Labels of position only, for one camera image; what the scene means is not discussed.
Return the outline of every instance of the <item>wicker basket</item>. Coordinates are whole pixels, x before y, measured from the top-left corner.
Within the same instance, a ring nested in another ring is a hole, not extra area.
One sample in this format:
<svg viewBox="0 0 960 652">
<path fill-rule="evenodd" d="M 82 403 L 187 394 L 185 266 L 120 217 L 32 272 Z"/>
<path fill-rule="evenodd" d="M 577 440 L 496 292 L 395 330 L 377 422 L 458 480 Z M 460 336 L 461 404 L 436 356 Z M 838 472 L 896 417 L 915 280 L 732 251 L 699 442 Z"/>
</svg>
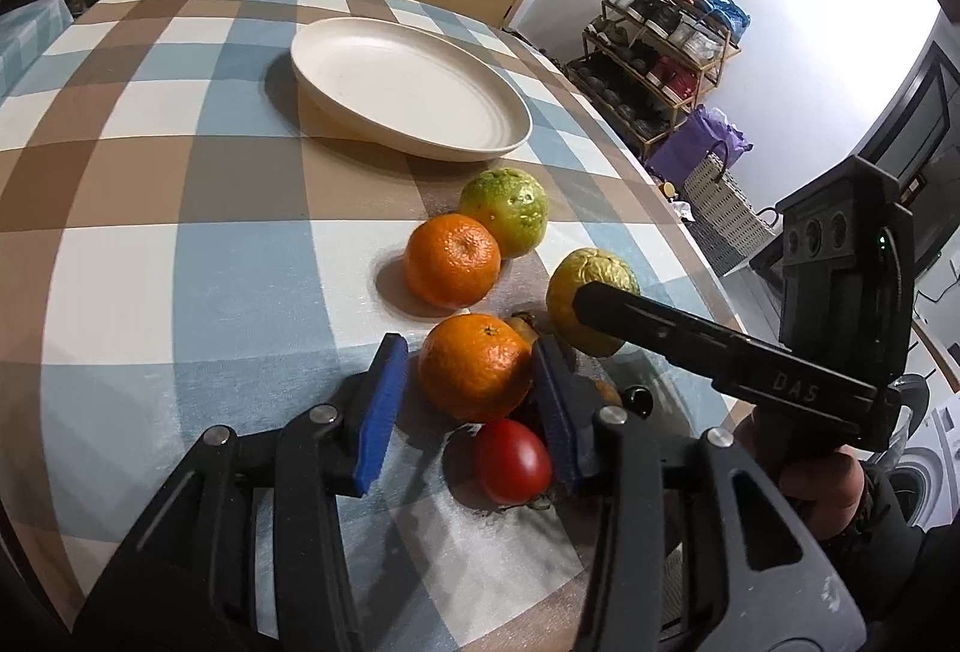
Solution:
<svg viewBox="0 0 960 652">
<path fill-rule="evenodd" d="M 726 164 L 712 150 L 690 173 L 683 193 L 696 220 L 688 224 L 690 235 L 717 275 L 728 273 L 776 236 L 773 227 L 754 213 Z"/>
</svg>

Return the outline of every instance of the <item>blue gripper pad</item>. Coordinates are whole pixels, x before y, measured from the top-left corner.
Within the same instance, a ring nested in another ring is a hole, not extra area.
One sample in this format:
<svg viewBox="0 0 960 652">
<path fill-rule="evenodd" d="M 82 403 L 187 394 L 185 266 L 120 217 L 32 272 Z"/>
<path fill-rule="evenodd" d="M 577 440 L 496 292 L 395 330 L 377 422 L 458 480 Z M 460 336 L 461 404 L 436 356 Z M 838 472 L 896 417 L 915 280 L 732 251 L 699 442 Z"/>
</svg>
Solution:
<svg viewBox="0 0 960 652">
<path fill-rule="evenodd" d="M 383 468 L 397 409 L 400 409 L 403 390 L 407 386 L 409 364 L 407 342 L 403 336 L 387 333 L 376 350 L 363 387 L 358 391 L 359 396 L 367 399 L 367 410 L 357 429 L 353 467 L 353 486 L 358 496 L 367 493 Z"/>
<path fill-rule="evenodd" d="M 568 492 L 575 494 L 583 481 L 577 460 L 577 433 L 566 410 L 560 385 L 570 372 L 563 361 L 560 347 L 552 336 L 534 343 L 534 398 L 544 425 L 547 450 L 553 462 L 553 473 Z"/>
</svg>

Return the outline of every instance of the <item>plate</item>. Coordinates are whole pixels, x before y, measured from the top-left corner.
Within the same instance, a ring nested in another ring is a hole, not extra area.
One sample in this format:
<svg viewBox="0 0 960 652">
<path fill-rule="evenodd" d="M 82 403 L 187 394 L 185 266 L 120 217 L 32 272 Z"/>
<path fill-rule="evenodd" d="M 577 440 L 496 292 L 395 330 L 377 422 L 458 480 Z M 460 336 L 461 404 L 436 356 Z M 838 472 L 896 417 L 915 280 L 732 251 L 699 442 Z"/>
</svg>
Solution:
<svg viewBox="0 0 960 652">
<path fill-rule="evenodd" d="M 515 89 L 430 32 L 376 18 L 328 18 L 300 30 L 290 55 L 320 109 L 407 154 L 491 160 L 530 136 L 530 112 Z"/>
</svg>

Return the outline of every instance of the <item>checkered tablecloth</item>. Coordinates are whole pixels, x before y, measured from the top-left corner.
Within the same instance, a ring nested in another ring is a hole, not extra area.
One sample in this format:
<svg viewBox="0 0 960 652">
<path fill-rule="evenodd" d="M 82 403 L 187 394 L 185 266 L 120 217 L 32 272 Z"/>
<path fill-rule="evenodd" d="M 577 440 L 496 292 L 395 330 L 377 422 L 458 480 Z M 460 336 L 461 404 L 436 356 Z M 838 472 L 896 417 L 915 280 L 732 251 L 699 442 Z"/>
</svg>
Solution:
<svg viewBox="0 0 960 652">
<path fill-rule="evenodd" d="M 542 307 L 560 259 L 597 246 L 647 295 L 736 324 L 651 179 L 510 35 L 410 0 L 102 0 L 0 104 L 0 497 L 68 620 L 206 427 L 284 425 L 366 369 L 385 332 L 416 350 L 443 317 L 397 259 L 484 165 L 407 157 L 323 117 L 289 46 L 330 16 L 443 35 L 530 109 L 507 160 L 544 184 L 549 228 L 474 310 Z M 604 371 L 654 387 L 668 426 L 730 415 L 704 379 L 636 348 Z M 373 492 L 341 503 L 368 648 L 568 650 L 592 509 L 491 513 L 450 431 L 414 384 Z M 269 523 L 267 499 L 267 632 Z"/>
<path fill-rule="evenodd" d="M 37 0 L 0 16 L 0 97 L 72 23 L 64 0 Z"/>
</svg>

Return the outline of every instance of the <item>tomato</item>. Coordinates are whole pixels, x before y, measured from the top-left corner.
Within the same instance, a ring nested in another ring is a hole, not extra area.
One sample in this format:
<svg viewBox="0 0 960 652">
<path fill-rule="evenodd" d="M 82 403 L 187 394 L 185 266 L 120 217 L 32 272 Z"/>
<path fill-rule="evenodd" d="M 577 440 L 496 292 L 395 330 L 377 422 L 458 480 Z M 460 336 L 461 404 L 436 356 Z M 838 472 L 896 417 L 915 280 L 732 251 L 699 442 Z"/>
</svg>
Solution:
<svg viewBox="0 0 960 652">
<path fill-rule="evenodd" d="M 550 486 L 553 465 L 534 432 L 514 420 L 492 420 L 474 444 L 477 478 L 494 503 L 517 506 Z"/>
</svg>

